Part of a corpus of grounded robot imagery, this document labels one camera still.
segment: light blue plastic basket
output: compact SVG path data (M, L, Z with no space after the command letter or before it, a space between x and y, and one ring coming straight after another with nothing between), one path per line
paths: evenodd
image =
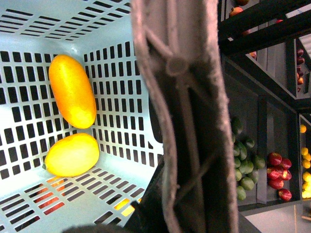
M163 154L133 48L129 0L0 1L0 233L124 226ZM97 118L85 131L57 110L48 80L56 54L85 67ZM41 168L49 148L93 135L100 160L74 178Z

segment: produce shelf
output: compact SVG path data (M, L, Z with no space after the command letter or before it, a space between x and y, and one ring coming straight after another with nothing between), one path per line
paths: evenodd
M307 120L303 115L300 115L300 125L303 124L307 127L307 131L305 133L301 133L300 134L300 149L303 147L306 147L308 149L311 150L311 122L309 120ZM301 165L301 173L300 173L300 185L302 185L304 183L304 180L302 179L302 174L304 172L308 171L309 173L311 173L311 168L309 169L305 169L302 165ZM303 201L311 201L311 198L307 198L307 199L303 199Z
M223 69L230 115L238 116L244 125L243 133L256 141L251 154L267 159L268 153L278 152L293 164L289 169L293 177L284 182L284 188L293 196L290 201L277 197L276 190L267 185L266 169L261 169L256 187L238 202L239 211L247 216L300 203L297 112L225 56Z

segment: red apple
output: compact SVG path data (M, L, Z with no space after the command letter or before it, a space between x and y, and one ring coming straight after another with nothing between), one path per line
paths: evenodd
M282 200L289 201L292 198L291 192L286 188L280 189L277 193Z
M282 179L285 181L289 181L292 178L292 174L289 170L284 169Z
M298 84L298 85L302 85L302 84L303 84L303 78L302 78L302 77L300 77L300 78L298 79L297 84Z
M280 173L277 171L277 169L275 167L268 167L267 168L267 177L269 179L277 179L280 177Z
M284 186L284 181L281 178L271 179L268 184L274 189L281 189Z
M282 162L280 163L281 167L284 169L289 169L292 166L292 163L287 158L282 158Z
M303 55L303 53L304 53L303 49L298 49L297 50L297 56L298 57L301 57Z
M242 8L240 8L240 7L234 7L234 8L231 9L231 12L229 13L229 17L233 17L233 16L235 16L236 14L241 13L242 11L243 11Z
M268 154L268 161L271 165L277 166L282 162L282 156L279 153L272 152Z
M257 58L257 52L256 51L250 52L249 55L251 55L252 58L254 58L256 60L256 58Z
M249 0L235 0L235 2L239 6L245 6L249 2Z
M278 177L282 178L284 169L280 165L276 166L275 168L276 171L278 172Z
M303 57L297 57L297 65L304 64L305 59Z

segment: green avocado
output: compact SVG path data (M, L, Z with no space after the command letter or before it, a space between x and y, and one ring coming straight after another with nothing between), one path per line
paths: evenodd
M234 155L234 157L240 155L240 148L237 145L234 145L234 147L233 147L233 155Z
M238 158L234 158L234 167L238 168L241 165L241 161Z
M245 174L249 174L254 170L254 164L251 161L247 162L247 166L245 169Z
M247 169L247 159L241 161L241 165L239 166L239 170L242 174L245 174Z
M238 196L238 200L245 200L246 192L242 186L237 187L237 196Z
M251 173L247 174L247 176L251 178L254 183L257 183L259 179L259 172L258 170L253 170Z
M241 179L240 184L245 190L252 190L255 186L253 180L249 177Z
M251 139L250 137L247 137L244 144L247 148L253 148L255 145L255 141Z
M257 169L262 169L266 166L266 161L264 160L264 158L256 156L254 159L254 165Z
M240 160L246 159L246 157L247 157L247 149L246 149L246 147L243 145L242 142L237 142L236 145L240 148L239 159Z
M239 135L240 133L242 133L243 130L242 122L236 116L233 117L231 120L231 129L235 135Z
M237 168L235 169L235 180L240 181L242 179L242 173Z

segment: yellow mango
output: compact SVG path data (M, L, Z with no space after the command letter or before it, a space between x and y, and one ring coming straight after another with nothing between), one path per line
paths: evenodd
M98 143L87 133L77 133L56 142L43 168L60 177L72 177L90 170L99 159Z
M67 55L57 55L49 69L51 88L57 107L65 120L79 129L95 121L94 94L81 64Z

